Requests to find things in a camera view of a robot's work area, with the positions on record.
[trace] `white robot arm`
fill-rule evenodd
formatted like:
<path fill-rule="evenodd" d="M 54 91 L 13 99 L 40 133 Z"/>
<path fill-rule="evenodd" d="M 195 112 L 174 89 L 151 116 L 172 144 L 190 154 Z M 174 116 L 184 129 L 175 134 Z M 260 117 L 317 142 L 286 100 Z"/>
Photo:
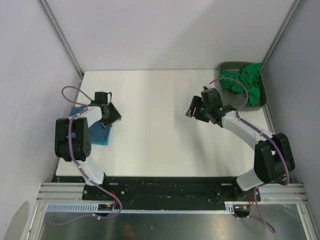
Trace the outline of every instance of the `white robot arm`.
<path fill-rule="evenodd" d="M 203 122 L 212 122 L 233 132 L 254 150 L 253 168 L 236 179 L 236 185 L 241 191 L 281 181 L 286 171 L 281 156 L 275 152 L 270 140 L 279 149 L 290 172 L 295 169 L 295 162 L 287 136 L 283 133 L 273 134 L 247 120 L 241 120 L 235 110 L 230 105 L 223 106 L 220 94 L 215 88 L 204 87 L 201 97 L 193 96 L 185 115 Z"/>
<path fill-rule="evenodd" d="M 83 113 L 70 116 L 69 118 L 59 118 L 55 123 L 55 144 L 54 151 L 57 157 L 63 158 L 66 162 L 72 162 L 70 147 L 68 142 L 68 127 L 72 120 L 72 152 L 77 162 L 75 164 L 91 179 L 100 185 L 103 183 L 105 173 L 96 164 L 91 153 L 91 138 L 89 128 L 96 122 L 101 122 L 105 127 L 121 119 L 121 115 L 111 102 L 108 102 L 106 92 L 96 92 L 94 100 L 85 107 Z M 84 176 L 85 183 L 89 186 L 93 184 Z"/>

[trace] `gray wall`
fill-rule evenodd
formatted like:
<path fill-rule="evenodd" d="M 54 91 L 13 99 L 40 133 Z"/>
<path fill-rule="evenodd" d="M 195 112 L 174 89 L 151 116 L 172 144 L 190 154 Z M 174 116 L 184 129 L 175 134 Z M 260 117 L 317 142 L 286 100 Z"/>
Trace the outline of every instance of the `gray wall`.
<path fill-rule="evenodd" d="M 320 225 L 320 1 L 306 0 L 264 74 L 279 131 L 288 135 L 296 170 Z"/>
<path fill-rule="evenodd" d="M 79 80 L 36 0 L 2 0 L 0 36 L 0 239 L 16 240 L 53 169 L 60 90 Z"/>

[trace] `metal base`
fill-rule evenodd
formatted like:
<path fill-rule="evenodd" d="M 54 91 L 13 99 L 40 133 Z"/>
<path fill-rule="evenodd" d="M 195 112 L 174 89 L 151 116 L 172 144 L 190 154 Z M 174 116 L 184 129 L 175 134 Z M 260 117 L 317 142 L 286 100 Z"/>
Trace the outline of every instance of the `metal base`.
<path fill-rule="evenodd" d="M 94 213 L 99 204 L 112 204 L 113 201 L 85 201 L 82 200 L 84 183 L 43 183 L 34 208 L 34 217 L 29 223 L 29 231 L 25 240 L 37 240 L 41 233 L 41 227 L 45 220 L 45 213 Z M 289 184 L 281 186 L 268 184 L 260 187 L 260 204 L 265 205 L 296 205 L 305 231 L 306 239 L 320 239 L 317 227 L 313 224 L 314 218 L 310 211 L 310 205 L 303 184 Z M 124 210 L 123 213 L 136 214 L 233 214 L 234 205 L 247 205 L 247 201 L 226 201 L 224 210 L 211 211 L 162 211 L 162 210 Z"/>

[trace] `white table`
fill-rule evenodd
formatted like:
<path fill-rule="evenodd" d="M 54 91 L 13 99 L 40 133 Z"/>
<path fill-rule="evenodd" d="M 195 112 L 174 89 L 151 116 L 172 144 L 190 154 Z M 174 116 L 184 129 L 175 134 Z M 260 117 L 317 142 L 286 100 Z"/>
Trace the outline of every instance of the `white table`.
<path fill-rule="evenodd" d="M 218 125 L 185 116 L 194 95 L 216 70 L 87 71 L 81 90 L 112 92 L 122 121 L 109 145 L 91 154 L 107 176 L 239 176 L 254 164 L 253 150 Z M 88 104 L 81 93 L 78 102 Z M 268 129 L 263 110 L 241 115 Z M 73 163 L 59 161 L 57 176 L 80 176 Z"/>

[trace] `plastic tray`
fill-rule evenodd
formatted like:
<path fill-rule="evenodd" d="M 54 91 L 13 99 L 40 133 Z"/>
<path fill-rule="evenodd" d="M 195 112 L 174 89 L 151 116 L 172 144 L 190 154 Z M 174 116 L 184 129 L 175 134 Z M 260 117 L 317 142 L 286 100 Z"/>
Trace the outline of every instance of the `plastic tray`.
<path fill-rule="evenodd" d="M 244 61 L 225 61 L 219 65 L 219 77 L 221 71 L 230 71 L 230 72 L 240 72 L 240 69 L 252 64 L 252 62 L 244 62 Z M 221 90 L 220 81 L 218 81 L 215 85 Z M 259 77 L 258 86 L 260 90 L 260 98 L 258 100 L 257 106 L 245 106 L 242 110 L 243 111 L 254 111 L 258 110 L 260 108 L 263 108 L 267 104 L 267 97 L 266 97 L 266 91 L 265 86 L 262 80 L 262 77 Z M 235 108 L 240 107 L 241 104 L 246 99 L 246 94 L 244 92 L 242 93 L 235 93 L 229 89 L 221 90 L 221 99 L 224 104 L 230 104 L 231 106 L 234 106 Z"/>

